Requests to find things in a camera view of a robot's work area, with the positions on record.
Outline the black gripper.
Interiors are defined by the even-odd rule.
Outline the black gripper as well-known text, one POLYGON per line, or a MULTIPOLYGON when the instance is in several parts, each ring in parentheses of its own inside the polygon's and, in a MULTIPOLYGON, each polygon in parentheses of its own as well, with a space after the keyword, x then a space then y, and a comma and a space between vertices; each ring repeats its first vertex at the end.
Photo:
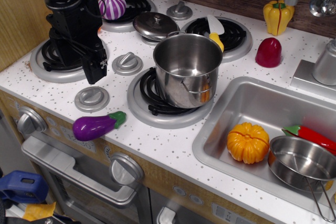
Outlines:
MULTIPOLYGON (((98 41, 98 30, 102 25, 98 0, 45 0, 53 12, 47 16, 51 24, 49 37, 61 46, 61 40, 70 40, 82 45, 98 41)), ((87 52, 81 57, 82 68, 89 84, 95 84, 107 75, 107 53, 104 49, 87 52)))

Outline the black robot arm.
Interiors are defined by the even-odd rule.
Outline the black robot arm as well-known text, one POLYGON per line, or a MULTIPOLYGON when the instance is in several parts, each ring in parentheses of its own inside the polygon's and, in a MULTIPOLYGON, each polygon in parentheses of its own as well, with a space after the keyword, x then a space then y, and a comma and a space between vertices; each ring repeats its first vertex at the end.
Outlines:
POLYGON ((89 84, 107 75, 107 53, 98 30, 105 8, 99 0, 45 0, 51 14, 49 40, 42 46, 46 71, 82 68, 89 84))

